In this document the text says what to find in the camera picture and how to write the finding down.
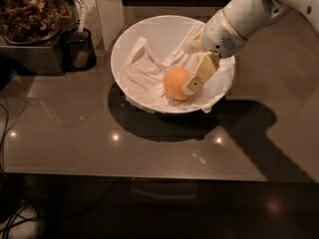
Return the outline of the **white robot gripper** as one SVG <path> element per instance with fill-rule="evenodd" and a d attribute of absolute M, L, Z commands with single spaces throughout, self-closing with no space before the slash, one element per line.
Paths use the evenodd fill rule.
<path fill-rule="evenodd" d="M 205 53 L 199 58 L 181 91 L 187 96 L 200 91 L 218 70 L 220 58 L 232 57 L 245 44 L 246 40 L 228 23 L 223 10 L 218 10 L 205 24 L 202 34 L 198 32 L 187 40 L 182 48 L 187 54 L 199 53 L 203 49 L 211 53 Z"/>

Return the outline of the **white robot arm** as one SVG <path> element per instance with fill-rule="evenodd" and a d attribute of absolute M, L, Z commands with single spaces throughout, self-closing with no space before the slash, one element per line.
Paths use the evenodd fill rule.
<path fill-rule="evenodd" d="M 218 10 L 183 50 L 202 53 L 181 91 L 197 93 L 219 68 L 219 61 L 243 48 L 261 28 L 281 19 L 288 11 L 299 12 L 319 32 L 319 0 L 231 0 Z"/>

